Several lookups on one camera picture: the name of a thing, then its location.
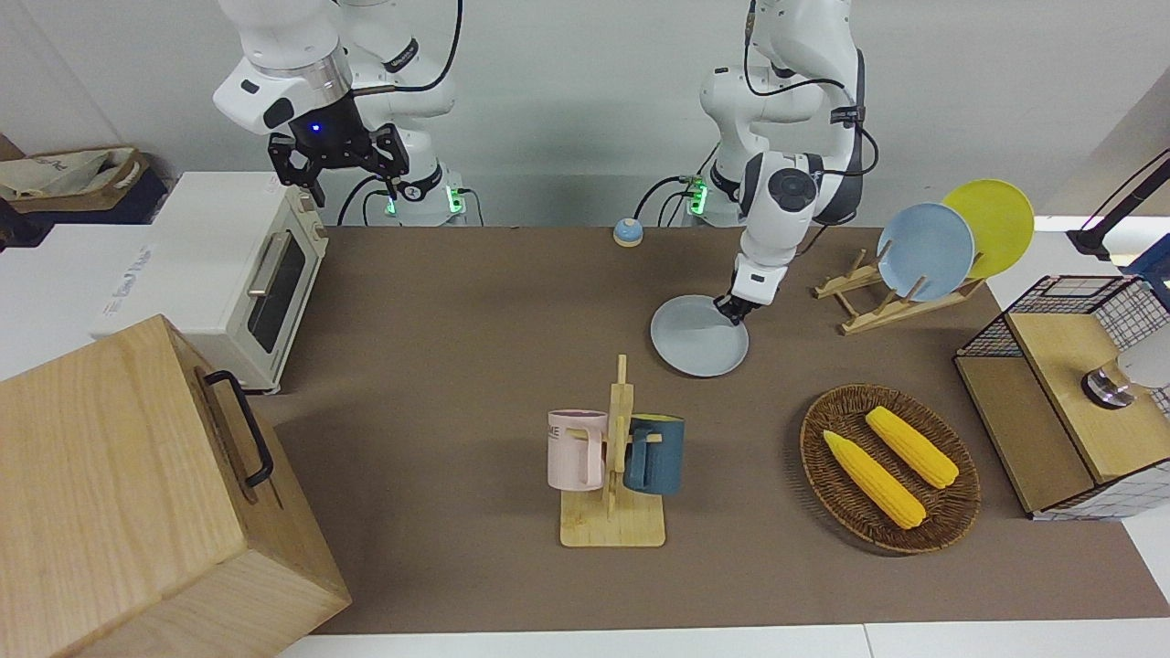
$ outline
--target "pink mug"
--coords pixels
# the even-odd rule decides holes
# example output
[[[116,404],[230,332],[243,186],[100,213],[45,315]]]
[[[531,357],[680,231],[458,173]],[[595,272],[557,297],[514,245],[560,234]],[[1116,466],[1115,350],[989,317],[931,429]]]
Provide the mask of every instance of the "pink mug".
[[[560,409],[549,412],[549,486],[563,492],[601,488],[601,441],[610,429],[603,411]]]

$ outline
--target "brown table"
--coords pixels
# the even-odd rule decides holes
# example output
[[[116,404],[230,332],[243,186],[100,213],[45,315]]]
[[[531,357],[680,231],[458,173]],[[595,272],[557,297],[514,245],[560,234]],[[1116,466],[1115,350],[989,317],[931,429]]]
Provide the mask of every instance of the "brown table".
[[[874,229],[828,231],[749,318],[735,372],[654,354],[667,299],[720,294],[737,231],[338,229],[284,376],[255,405],[353,595],[326,633],[1072,619],[1170,615],[1124,528],[1032,522],[957,371],[990,294],[841,337],[839,273]],[[867,293],[858,293],[858,306]],[[687,418],[683,489],[660,549],[565,549],[544,479],[545,411],[604,409],[629,355],[635,409]],[[900,389],[970,447],[983,512],[943,551],[866,550],[811,498],[800,419],[851,382]]]

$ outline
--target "mug handle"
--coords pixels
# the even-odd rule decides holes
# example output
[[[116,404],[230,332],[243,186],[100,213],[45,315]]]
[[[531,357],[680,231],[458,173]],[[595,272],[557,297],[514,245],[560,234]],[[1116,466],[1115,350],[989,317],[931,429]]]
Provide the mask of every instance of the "mug handle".
[[[585,431],[589,434],[589,447],[585,452],[585,486],[586,487],[600,487],[601,480],[605,478],[605,467],[597,472],[594,475],[592,465],[601,462],[601,431],[597,429],[589,429]]]
[[[634,430],[634,443],[631,444],[629,464],[626,464],[626,472],[629,473],[631,484],[635,487],[646,486],[646,439],[651,436],[649,427],[638,427]]]

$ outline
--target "black handle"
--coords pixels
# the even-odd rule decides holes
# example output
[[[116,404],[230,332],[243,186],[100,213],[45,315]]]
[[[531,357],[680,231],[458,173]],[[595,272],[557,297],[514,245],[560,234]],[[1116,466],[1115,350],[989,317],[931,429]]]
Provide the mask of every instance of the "black handle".
[[[273,475],[273,453],[268,452],[268,444],[264,443],[264,436],[260,432],[256,417],[252,414],[252,406],[248,404],[248,398],[243,395],[243,386],[240,385],[240,381],[235,378],[235,375],[232,375],[227,370],[216,370],[204,377],[204,382],[208,386],[219,384],[220,382],[232,384],[232,392],[235,393],[235,399],[240,403],[240,411],[243,412],[243,419],[248,421],[248,430],[252,432],[252,438],[256,441],[256,452],[260,453],[260,471],[243,479],[243,484],[255,488]]]

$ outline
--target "wicker basket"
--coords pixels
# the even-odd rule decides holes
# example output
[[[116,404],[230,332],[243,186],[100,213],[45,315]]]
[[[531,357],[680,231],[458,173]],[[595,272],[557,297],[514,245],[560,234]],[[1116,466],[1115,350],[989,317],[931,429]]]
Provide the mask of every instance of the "wicker basket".
[[[955,484],[940,491],[922,480],[866,424],[883,405],[930,439],[958,466]],[[863,447],[927,508],[927,520],[903,530],[849,479],[821,434],[832,430]],[[849,384],[823,395],[800,425],[800,459],[812,489],[842,526],[867,542],[903,554],[929,553],[963,539],[979,513],[979,478],[966,446],[935,412],[914,398],[872,384]]]

